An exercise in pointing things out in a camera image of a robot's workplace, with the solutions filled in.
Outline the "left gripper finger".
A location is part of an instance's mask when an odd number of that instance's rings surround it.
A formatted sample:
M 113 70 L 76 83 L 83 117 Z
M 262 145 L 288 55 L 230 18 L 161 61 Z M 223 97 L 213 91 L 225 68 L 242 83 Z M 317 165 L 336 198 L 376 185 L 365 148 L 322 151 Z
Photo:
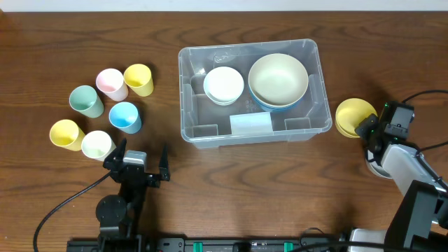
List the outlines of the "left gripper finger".
M 167 156 L 167 145 L 164 145 L 162 149 L 162 155 L 159 162 L 160 180 L 170 181 L 170 170 Z
M 109 171 L 120 171 L 124 166 L 124 156 L 126 150 L 127 140 L 123 139 L 118 147 L 116 147 L 103 162 L 103 168 Z

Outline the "light grey-blue bowl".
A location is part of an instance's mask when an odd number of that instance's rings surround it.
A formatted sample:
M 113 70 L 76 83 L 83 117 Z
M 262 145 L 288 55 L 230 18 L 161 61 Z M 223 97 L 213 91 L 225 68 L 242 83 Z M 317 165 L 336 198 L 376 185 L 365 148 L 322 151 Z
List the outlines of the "light grey-blue bowl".
M 376 163 L 373 154 L 369 150 L 365 150 L 365 160 L 367 168 L 374 175 L 385 179 L 392 179 L 391 175 L 387 171 L 385 171 L 381 165 L 378 165 Z

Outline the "yellow bowl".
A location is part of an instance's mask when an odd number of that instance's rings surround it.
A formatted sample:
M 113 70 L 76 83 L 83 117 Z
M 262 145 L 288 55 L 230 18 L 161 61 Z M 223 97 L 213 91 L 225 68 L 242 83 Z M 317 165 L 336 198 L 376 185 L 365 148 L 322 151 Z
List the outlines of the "yellow bowl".
M 377 112 L 367 101 L 359 98 L 346 99 L 337 107 L 335 126 L 343 136 L 359 138 L 355 129 L 371 114 L 377 115 Z

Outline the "small white bowl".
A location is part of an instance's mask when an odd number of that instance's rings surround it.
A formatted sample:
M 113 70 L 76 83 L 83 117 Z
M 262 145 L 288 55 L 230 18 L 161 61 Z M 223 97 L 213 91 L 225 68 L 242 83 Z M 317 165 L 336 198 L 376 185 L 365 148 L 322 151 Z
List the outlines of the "small white bowl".
M 204 79 L 204 93 L 220 106 L 234 103 L 244 91 L 244 79 L 235 69 L 220 66 L 211 70 Z

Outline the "clear plastic storage bin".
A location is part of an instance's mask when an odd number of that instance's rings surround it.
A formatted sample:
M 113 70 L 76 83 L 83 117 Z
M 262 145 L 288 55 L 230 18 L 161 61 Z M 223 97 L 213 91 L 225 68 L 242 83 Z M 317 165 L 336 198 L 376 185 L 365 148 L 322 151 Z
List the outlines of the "clear plastic storage bin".
M 309 87 L 301 103 L 287 111 L 269 112 L 273 133 L 233 135 L 230 116 L 266 112 L 251 98 L 246 87 L 232 104 L 220 106 L 204 93 L 205 76 L 217 67 L 230 67 L 243 78 L 261 57 L 282 53 L 303 63 Z M 239 43 L 187 47 L 178 54 L 181 136 L 196 148 L 216 148 L 235 144 L 273 141 L 306 141 L 327 132 L 333 124 L 319 49 L 315 41 L 304 38 L 287 41 Z

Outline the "large beige bowl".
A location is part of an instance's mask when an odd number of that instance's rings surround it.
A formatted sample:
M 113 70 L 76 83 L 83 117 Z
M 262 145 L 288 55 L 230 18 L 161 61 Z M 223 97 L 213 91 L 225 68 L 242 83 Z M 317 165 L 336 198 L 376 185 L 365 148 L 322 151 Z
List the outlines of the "large beige bowl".
M 265 105 L 286 107 L 300 100 L 309 85 L 304 65 L 294 57 L 273 53 L 258 59 L 248 74 L 249 90 Z

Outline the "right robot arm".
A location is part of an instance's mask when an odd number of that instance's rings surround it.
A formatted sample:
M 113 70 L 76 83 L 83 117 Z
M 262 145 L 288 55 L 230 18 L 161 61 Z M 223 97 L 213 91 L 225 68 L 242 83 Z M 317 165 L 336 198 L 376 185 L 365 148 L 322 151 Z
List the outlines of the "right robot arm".
M 376 243 L 376 251 L 446 251 L 447 236 L 431 225 L 447 228 L 447 184 L 424 160 L 422 150 L 407 141 L 413 112 L 395 110 L 370 114 L 355 124 L 366 142 L 368 167 L 389 177 L 403 194 L 391 224 L 385 231 L 351 231 L 350 242 Z

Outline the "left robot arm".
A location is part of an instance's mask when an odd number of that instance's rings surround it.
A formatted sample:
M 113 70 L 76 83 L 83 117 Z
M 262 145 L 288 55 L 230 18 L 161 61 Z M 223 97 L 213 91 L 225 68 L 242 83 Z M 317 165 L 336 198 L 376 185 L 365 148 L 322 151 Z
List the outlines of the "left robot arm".
M 137 225 L 146 199 L 148 188 L 159 188 L 160 183 L 171 178 L 167 148 L 162 149 L 157 174 L 146 172 L 145 152 L 126 149 L 124 139 L 108 154 L 103 168 L 120 184 L 119 193 L 108 195 L 96 207 L 99 221 L 99 238 L 110 241 L 134 240 Z

